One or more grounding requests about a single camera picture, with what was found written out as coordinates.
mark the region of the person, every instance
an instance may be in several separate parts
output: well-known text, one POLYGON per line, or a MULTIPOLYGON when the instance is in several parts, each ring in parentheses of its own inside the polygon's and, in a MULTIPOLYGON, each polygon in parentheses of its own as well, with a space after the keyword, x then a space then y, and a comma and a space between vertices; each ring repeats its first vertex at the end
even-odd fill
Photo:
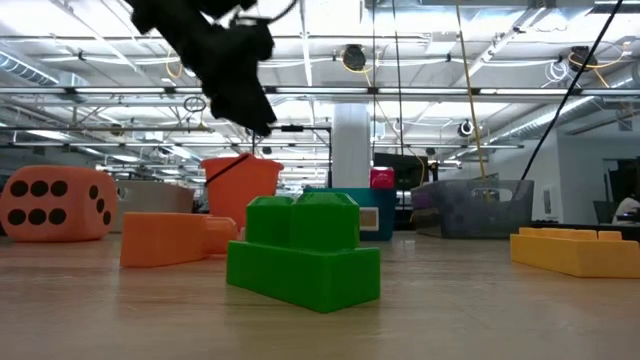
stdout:
POLYGON ((631 225, 636 224, 634 221, 626 221, 626 220, 618 220, 618 216, 636 213, 640 209, 640 201, 638 201, 638 197, 635 194, 631 194, 627 196, 622 202, 618 209, 616 210, 615 215, 613 216, 613 225, 631 225))

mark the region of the white pillar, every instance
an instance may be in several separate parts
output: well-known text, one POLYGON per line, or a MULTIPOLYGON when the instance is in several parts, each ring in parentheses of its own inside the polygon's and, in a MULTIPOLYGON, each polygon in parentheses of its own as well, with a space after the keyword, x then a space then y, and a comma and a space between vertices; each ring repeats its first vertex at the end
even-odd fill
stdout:
POLYGON ((369 187, 370 126, 366 104, 336 104, 333 116, 333 187, 369 187))

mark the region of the black monitor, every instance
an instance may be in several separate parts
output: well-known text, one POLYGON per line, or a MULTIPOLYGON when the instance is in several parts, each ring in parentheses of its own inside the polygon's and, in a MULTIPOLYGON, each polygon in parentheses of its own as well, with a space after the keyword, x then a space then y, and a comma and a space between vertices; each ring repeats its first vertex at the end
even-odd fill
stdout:
MULTIPOLYGON (((429 182, 429 158, 421 156, 420 160, 424 162, 424 182, 429 182)), ((413 155, 395 155, 375 153, 373 156, 373 166, 390 167, 395 171, 396 189, 399 191, 409 191, 420 184, 422 177, 422 164, 416 156, 413 155)))

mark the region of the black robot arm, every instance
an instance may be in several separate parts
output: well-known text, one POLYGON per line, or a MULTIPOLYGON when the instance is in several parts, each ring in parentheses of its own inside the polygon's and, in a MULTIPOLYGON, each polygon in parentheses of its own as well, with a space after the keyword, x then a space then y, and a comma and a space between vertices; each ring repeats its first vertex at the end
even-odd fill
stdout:
POLYGON ((256 0, 127 0, 140 33, 158 29, 185 67, 202 81, 211 113, 268 136, 277 121, 258 80, 258 61, 271 58, 271 22, 293 9, 297 0, 273 19, 236 16, 229 28, 210 24, 202 15, 220 18, 256 0))

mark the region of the orange bucket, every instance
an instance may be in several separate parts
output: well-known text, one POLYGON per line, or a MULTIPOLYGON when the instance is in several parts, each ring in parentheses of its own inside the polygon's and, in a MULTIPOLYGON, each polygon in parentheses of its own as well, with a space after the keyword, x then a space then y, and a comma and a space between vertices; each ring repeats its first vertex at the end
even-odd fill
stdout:
POLYGON ((232 218, 238 228, 246 223, 246 207, 258 196, 276 193, 278 174, 284 166, 251 154, 202 161, 207 183, 209 212, 232 218))

